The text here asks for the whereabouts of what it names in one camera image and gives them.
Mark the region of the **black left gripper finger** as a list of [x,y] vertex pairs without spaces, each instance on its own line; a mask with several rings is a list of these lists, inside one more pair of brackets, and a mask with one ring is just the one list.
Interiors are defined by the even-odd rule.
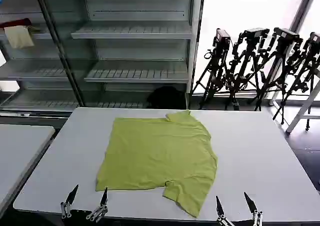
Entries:
[[64,202],[60,203],[60,209],[61,209],[61,217],[62,218],[70,218],[72,216],[71,214],[71,205],[75,199],[77,190],[79,185],[77,184],[74,189],[68,194],[66,200]]
[[107,202],[108,202],[108,188],[106,187],[103,192],[99,206],[86,216],[86,220],[99,222],[104,217],[104,215],[108,212]]

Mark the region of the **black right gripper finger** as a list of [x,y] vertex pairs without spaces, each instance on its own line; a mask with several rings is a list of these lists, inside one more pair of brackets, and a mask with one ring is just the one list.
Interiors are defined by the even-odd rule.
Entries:
[[225,216],[219,197],[216,196],[215,198],[216,198],[217,222],[220,225],[224,225],[224,226],[234,226],[234,224]]
[[244,197],[252,214],[253,226],[262,226],[263,212],[257,209],[255,202],[249,197],[249,195],[246,192],[244,192]]

